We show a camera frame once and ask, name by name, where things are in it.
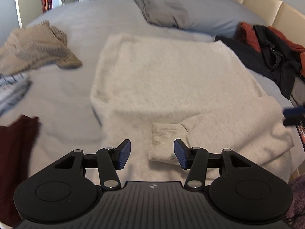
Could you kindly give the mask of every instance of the sweater sleeve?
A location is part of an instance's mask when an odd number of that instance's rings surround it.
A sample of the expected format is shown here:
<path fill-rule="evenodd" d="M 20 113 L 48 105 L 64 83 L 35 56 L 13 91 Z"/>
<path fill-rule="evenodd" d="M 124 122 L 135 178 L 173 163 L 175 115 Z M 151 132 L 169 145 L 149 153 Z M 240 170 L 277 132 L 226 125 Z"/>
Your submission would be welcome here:
<path fill-rule="evenodd" d="M 261 166 L 294 145 L 291 130 L 283 126 L 282 108 L 269 96 L 195 115 L 179 124 L 153 123 L 149 159 L 178 164 L 173 151 L 177 138 L 188 147 L 201 147 L 210 153 L 229 148 Z M 218 170 L 209 170 L 207 177 L 218 175 Z"/>

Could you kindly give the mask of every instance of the dark red garment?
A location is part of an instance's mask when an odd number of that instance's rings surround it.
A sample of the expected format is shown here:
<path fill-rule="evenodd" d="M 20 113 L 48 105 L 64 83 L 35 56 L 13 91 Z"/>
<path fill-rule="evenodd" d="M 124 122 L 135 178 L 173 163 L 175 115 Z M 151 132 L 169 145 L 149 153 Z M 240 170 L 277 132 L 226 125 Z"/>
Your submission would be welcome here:
<path fill-rule="evenodd" d="M 39 132 L 38 117 L 22 115 L 12 125 L 0 126 L 0 221 L 21 221 L 13 201 L 16 187 L 28 177 L 30 153 Z"/>

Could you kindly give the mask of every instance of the bed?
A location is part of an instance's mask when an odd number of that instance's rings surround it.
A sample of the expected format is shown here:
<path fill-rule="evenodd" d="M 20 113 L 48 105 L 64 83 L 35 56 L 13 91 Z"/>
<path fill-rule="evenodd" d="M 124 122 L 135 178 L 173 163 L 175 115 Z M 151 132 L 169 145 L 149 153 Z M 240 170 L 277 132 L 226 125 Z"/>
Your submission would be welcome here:
<path fill-rule="evenodd" d="M 279 0 L 235 1 L 281 30 L 291 41 L 305 45 L 305 36 L 300 33 L 305 32 L 305 15 L 294 8 Z M 103 141 L 101 124 L 90 104 L 89 94 L 100 51 L 108 36 L 130 33 L 200 42 L 214 41 L 214 37 L 203 33 L 148 24 L 134 0 L 76 2 L 49 11 L 31 25 L 44 20 L 49 20 L 51 25 L 68 35 L 68 47 L 83 62 L 83 66 L 75 70 L 60 70 L 56 65 L 48 65 L 31 70 L 32 87 L 23 100 L 0 117 L 1 125 L 11 124 L 20 114 L 40 118 L 40 135 L 31 154 L 30 176 L 74 149 L 91 154 L 100 148 Z M 275 83 L 253 71 L 250 73 L 283 108 L 293 107 L 281 95 Z M 290 150 L 293 172 L 305 160 L 305 152 L 295 127 L 292 133 L 295 141 L 295 146 Z M 166 175 L 168 178 L 163 181 L 171 181 L 174 172 L 179 173 L 180 181 L 186 178 L 186 173 L 177 165 L 150 162 L 149 168 Z M 132 169 L 123 171 L 128 178 L 128 172 Z M 97 173 L 93 170 L 88 170 L 86 177 L 99 183 Z"/>

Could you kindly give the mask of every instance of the beige knit sweater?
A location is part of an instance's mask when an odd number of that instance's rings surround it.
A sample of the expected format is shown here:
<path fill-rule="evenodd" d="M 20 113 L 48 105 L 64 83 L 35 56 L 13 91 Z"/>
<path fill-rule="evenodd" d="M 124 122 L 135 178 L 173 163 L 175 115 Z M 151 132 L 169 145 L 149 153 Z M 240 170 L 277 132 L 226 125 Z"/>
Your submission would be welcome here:
<path fill-rule="evenodd" d="M 59 68 L 76 68 L 81 61 L 67 47 L 66 34 L 49 21 L 14 29 L 0 47 L 0 74 L 13 75 L 55 61 Z"/>
<path fill-rule="evenodd" d="M 231 148 L 289 180 L 293 139 L 282 109 L 221 41 L 110 36 L 90 100 L 103 125 L 101 148 L 132 143 L 117 173 L 122 183 L 184 183 L 185 171 L 168 164 L 177 163 L 177 137 L 210 153 Z M 213 173 L 207 181 L 217 177 Z M 98 183 L 98 175 L 93 180 Z"/>

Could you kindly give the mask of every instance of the clothes pile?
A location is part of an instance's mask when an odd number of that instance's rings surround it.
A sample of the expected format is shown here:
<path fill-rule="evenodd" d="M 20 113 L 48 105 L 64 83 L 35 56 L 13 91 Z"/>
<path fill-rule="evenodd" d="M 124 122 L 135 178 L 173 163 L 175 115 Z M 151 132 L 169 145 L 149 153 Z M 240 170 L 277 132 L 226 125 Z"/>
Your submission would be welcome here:
<path fill-rule="evenodd" d="M 49 21 L 14 29 L 0 47 L 0 115 L 15 105 L 30 87 L 24 71 L 55 61 L 62 69 L 77 68 L 81 61 L 67 47 L 67 36 Z"/>
<path fill-rule="evenodd" d="M 0 115 L 16 105 L 28 91 L 31 80 L 26 71 L 53 61 L 61 69 L 82 65 L 68 49 L 64 32 L 48 21 L 11 32 L 0 47 Z M 8 226 L 21 221 L 13 194 L 28 177 L 30 153 L 38 132 L 39 119 L 25 115 L 8 127 L 0 126 L 0 221 Z"/>
<path fill-rule="evenodd" d="M 230 47 L 247 68 L 274 81 L 287 99 L 290 99 L 295 80 L 304 80 L 305 48 L 289 41 L 273 27 L 252 27 L 242 22 L 239 40 L 216 36 L 217 40 Z"/>

